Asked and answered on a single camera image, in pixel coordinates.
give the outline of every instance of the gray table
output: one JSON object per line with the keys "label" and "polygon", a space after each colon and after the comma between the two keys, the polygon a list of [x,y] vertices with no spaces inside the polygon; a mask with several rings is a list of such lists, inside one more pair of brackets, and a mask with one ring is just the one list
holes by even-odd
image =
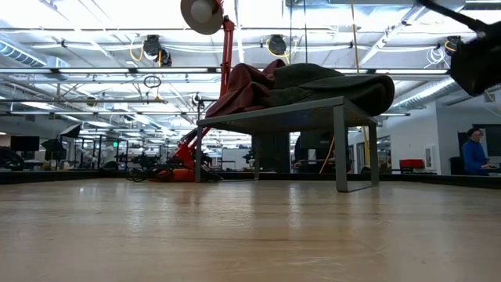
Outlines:
{"label": "gray table", "polygon": [[[369,127],[369,151],[371,185],[379,183],[377,164],[377,120],[368,116],[344,97],[296,103],[292,105],[255,110],[248,113],[230,114],[200,120],[196,138],[196,181],[200,182],[203,128],[239,132],[253,136],[254,147],[259,147],[256,136],[274,132],[300,132],[315,129],[334,129],[336,158],[336,188],[338,192],[351,192],[348,188],[346,170],[347,127]],[[254,152],[254,167],[259,168],[259,150]],[[259,169],[254,171],[254,179],[259,179]]]}

